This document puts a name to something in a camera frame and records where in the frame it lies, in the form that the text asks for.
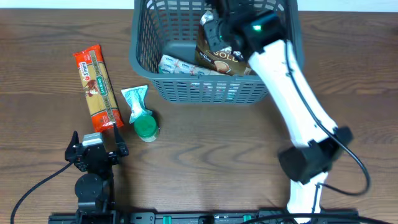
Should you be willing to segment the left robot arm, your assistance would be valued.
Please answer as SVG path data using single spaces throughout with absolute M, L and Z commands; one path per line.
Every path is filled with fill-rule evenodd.
M 74 132 L 65 151 L 65 160 L 84 174 L 75 184 L 78 198 L 76 223 L 120 223 L 115 209 L 113 166 L 129 155 L 118 127 L 113 123 L 116 149 L 107 151 L 101 133 L 87 134 L 79 141 Z

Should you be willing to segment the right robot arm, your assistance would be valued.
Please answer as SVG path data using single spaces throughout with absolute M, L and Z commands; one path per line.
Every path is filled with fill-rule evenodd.
M 225 47 L 264 82 L 288 129 L 291 148 L 279 153 L 290 179 L 287 218 L 313 223 L 324 217 L 322 190 L 333 163 L 349 152 L 353 134 L 325 112 L 307 83 L 295 56 L 294 27 L 288 1 L 278 14 L 258 9 L 252 1 L 211 1 L 212 18 L 203 23 L 211 51 Z

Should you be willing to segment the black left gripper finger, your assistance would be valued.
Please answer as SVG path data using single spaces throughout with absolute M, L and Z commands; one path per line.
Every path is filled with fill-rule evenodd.
M 114 131 L 114 138 L 115 138 L 115 143 L 116 147 L 120 152 L 124 152 L 126 150 L 126 144 L 124 142 L 124 139 L 119 133 L 119 129 L 117 127 L 116 123 L 113 123 L 113 131 Z
M 72 139 L 70 141 L 70 148 L 74 148 L 77 145 L 79 145 L 80 141 L 79 141 L 79 137 L 78 137 L 78 132 L 74 131 L 73 135 L 72 135 Z

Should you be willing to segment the green lidded jar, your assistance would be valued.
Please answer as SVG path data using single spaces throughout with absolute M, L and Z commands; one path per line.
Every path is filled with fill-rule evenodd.
M 134 130 L 144 142 L 155 141 L 160 131 L 157 121 L 148 114 L 142 115 L 135 120 Z

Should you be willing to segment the brown Nescafe Gold bag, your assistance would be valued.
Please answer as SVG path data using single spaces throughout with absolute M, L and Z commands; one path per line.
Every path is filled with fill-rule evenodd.
M 225 47 L 219 51 L 212 52 L 210 44 L 205 38 L 203 26 L 214 19 L 211 11 L 206 11 L 200 19 L 200 27 L 197 34 L 197 46 L 195 49 L 195 60 L 202 67 L 217 71 L 226 75 L 253 75 L 251 67 L 243 61 L 241 52 L 232 51 Z

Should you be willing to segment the mint green pouch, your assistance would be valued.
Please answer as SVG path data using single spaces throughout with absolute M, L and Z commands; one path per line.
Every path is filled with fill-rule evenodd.
M 132 124 L 142 115 L 152 115 L 152 111 L 148 110 L 145 105 L 145 97 L 148 90 L 147 85 L 137 86 L 121 90 L 126 103 L 131 108 L 129 123 Z

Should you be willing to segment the tissue pack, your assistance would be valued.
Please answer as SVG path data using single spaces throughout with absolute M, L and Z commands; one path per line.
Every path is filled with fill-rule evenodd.
M 163 55 L 159 62 L 159 73 L 188 75 L 224 75 L 224 73 L 199 67 L 169 55 Z

